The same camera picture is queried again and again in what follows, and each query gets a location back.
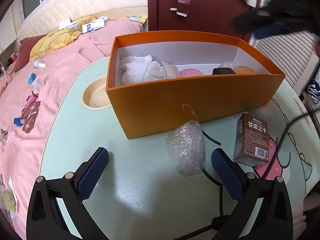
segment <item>cream headboard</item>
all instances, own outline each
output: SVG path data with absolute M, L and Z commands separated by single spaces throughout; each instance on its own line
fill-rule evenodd
M 148 0 L 51 0 L 36 10 L 18 31 L 19 41 L 47 34 L 68 17 L 74 21 L 88 15 L 106 15 L 109 19 L 128 15 L 148 16 Z

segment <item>brown packet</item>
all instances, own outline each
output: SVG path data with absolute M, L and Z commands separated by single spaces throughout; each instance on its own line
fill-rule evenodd
M 268 124 L 244 112 L 237 123 L 233 161 L 252 167 L 269 161 Z

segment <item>beige cup holder recess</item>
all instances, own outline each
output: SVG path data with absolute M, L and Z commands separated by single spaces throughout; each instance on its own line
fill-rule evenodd
M 81 102 L 90 110 L 101 110 L 111 106 L 106 92 L 107 76 L 100 77 L 90 83 L 82 92 Z

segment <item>orange box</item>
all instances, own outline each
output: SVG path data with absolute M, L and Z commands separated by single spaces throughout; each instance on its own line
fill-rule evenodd
M 121 59 L 152 56 L 153 61 L 197 68 L 204 76 L 123 85 Z M 211 75 L 223 62 L 257 74 Z M 115 38 L 106 91 L 128 139 L 173 130 L 194 119 L 206 122 L 268 103 L 285 74 L 246 42 L 193 31 L 156 31 Z

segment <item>dark red wardrobe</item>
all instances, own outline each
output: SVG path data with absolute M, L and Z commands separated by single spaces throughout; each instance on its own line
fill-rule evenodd
M 190 0 L 187 17 L 170 11 L 170 0 L 148 0 L 148 28 L 156 30 L 188 30 L 229 35 L 249 41 L 250 34 L 238 35 L 231 19 L 250 6 L 244 0 Z

